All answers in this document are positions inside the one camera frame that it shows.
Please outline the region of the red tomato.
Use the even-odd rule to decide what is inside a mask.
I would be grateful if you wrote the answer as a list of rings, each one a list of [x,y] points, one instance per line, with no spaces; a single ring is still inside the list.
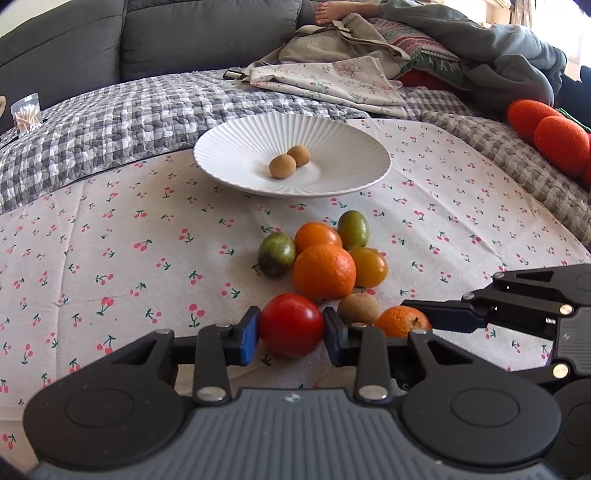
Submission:
[[[324,318],[317,305],[301,295],[276,296],[260,312],[259,334],[274,355],[308,355],[322,341],[324,330]]]

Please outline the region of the small orange tomato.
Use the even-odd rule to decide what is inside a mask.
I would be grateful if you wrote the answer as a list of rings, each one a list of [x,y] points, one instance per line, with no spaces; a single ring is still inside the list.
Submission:
[[[294,237],[297,254],[318,244],[331,244],[342,247],[342,238],[333,227],[322,222],[308,222],[297,230]]]

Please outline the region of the person's bare foot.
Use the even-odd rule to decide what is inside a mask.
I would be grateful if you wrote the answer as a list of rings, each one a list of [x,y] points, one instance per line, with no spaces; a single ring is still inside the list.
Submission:
[[[332,21],[345,19],[351,14],[365,18],[381,16],[379,5],[371,2],[328,1],[318,3],[315,9],[315,24],[327,25]]]

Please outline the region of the beige canvas bag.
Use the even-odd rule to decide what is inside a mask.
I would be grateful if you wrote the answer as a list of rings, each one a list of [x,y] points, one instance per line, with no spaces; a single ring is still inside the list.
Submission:
[[[388,79],[401,74],[403,66],[411,61],[404,50],[388,43],[368,20],[349,14],[328,26],[302,26],[287,43],[246,69],[286,63],[332,63],[363,56],[378,59]]]

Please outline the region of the green fruit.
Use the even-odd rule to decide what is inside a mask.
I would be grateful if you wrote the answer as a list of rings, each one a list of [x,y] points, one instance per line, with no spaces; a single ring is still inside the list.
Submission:
[[[279,278],[286,274],[296,259],[296,246],[289,235],[271,233],[257,251],[257,265],[264,275]]]
[[[349,210],[342,214],[338,222],[338,233],[342,247],[346,250],[365,247],[370,239],[370,227],[362,213]]]

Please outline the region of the large orange front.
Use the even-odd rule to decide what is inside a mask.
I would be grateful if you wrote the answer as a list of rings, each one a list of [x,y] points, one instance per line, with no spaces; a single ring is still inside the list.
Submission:
[[[381,329],[388,337],[407,338],[416,329],[431,331],[433,329],[428,317],[420,310],[409,306],[394,306],[385,310],[374,326]]]

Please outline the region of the patterned red green pillow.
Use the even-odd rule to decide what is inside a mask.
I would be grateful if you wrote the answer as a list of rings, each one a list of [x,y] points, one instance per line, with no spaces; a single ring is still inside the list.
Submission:
[[[431,90],[470,90],[460,58],[441,43],[404,23],[377,18],[371,21],[386,41],[403,50],[410,60],[397,77],[406,87]]]

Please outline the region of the brown longan left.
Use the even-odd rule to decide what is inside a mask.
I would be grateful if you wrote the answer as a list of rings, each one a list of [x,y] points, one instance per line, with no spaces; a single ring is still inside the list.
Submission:
[[[287,179],[297,170],[297,162],[293,156],[288,154],[281,154],[270,161],[269,171],[270,175],[276,179]]]

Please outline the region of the large orange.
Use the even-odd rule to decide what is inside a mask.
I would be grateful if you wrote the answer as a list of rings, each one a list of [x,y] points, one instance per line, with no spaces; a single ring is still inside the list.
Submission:
[[[295,259],[291,278],[297,293],[312,302],[339,300],[356,285],[356,264],[342,247],[311,245]]]
[[[433,329],[428,317],[420,310],[409,306],[394,306],[385,310],[374,326],[381,329],[388,337],[407,338],[416,329],[431,331]]]

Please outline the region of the cherry print tablecloth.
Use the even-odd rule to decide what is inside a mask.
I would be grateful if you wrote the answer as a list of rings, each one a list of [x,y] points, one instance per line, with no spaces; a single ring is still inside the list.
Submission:
[[[458,299],[505,270],[586,263],[588,250],[510,176],[446,131],[359,120],[393,167],[361,192],[250,197],[177,152],[111,170],[1,219],[1,453],[35,456],[21,418],[53,381],[157,328],[179,336],[233,323],[293,288],[256,252],[273,231],[335,225],[356,210],[389,267],[382,308]]]

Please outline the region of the clear bag of swabs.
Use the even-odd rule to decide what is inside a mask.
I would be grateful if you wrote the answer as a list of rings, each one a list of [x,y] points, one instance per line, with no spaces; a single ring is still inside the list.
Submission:
[[[11,106],[13,123],[19,133],[28,133],[42,125],[39,96],[32,93]]]

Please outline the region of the red plush toy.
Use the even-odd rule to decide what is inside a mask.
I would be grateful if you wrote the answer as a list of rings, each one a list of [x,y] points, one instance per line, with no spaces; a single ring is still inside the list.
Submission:
[[[590,189],[590,134],[550,106],[530,99],[512,102],[507,120],[554,168]]]

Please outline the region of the brown kiwi fruit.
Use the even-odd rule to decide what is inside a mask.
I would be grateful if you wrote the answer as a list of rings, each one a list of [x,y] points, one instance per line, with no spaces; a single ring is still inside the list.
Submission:
[[[373,325],[381,313],[378,300],[367,293],[349,294],[339,301],[338,314],[346,325],[364,323]]]

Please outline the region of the yellow orange tomato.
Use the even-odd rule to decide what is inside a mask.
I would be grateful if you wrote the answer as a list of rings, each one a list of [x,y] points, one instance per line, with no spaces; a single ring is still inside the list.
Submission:
[[[360,247],[349,251],[356,264],[356,286],[363,289],[380,285],[389,273],[389,267],[376,249]]]

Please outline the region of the dark grey sofa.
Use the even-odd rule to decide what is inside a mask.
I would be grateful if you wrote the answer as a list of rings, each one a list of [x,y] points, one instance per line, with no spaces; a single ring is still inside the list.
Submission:
[[[68,1],[2,36],[1,94],[48,108],[126,81],[242,67],[314,19],[311,1]]]

